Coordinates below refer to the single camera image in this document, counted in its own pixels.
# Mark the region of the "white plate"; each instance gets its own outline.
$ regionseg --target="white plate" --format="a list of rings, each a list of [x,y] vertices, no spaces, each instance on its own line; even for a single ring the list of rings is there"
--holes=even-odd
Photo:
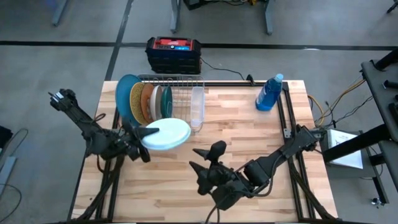
[[[169,150],[184,143],[191,135],[189,125],[177,118],[166,118],[152,122],[147,128],[159,128],[154,134],[144,137],[142,145],[151,150]]]
[[[160,110],[162,101],[162,87],[159,85],[154,88],[152,95],[150,96],[150,115],[154,121],[162,119],[162,112]]]

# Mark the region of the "black battery box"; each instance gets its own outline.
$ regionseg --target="black battery box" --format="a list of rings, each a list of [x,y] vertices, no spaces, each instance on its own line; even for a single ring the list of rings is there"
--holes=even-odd
[[[197,40],[176,37],[152,37],[146,53],[152,70],[165,74],[200,73],[201,44]]]

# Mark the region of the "yellow plate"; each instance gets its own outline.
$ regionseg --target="yellow plate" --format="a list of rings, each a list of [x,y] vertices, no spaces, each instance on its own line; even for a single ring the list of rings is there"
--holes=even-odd
[[[134,116],[134,118],[138,121],[140,124],[147,124],[148,122],[145,120],[144,115],[142,114],[141,110],[141,92],[142,89],[144,89],[143,83],[136,83],[134,86],[131,88],[130,91],[130,109],[131,113]]]

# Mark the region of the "bottle cap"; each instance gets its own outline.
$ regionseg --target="bottle cap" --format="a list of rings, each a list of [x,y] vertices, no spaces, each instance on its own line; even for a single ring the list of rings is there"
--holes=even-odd
[[[278,75],[275,76],[275,80],[277,82],[281,82],[283,79],[284,79],[284,76],[282,74],[278,74]]]

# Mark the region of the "blue plate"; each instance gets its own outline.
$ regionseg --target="blue plate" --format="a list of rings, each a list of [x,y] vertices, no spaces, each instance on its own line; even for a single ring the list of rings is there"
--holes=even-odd
[[[130,109],[130,91],[134,84],[141,82],[135,75],[123,76],[116,86],[116,107],[122,119],[128,119],[133,126],[139,126]]]

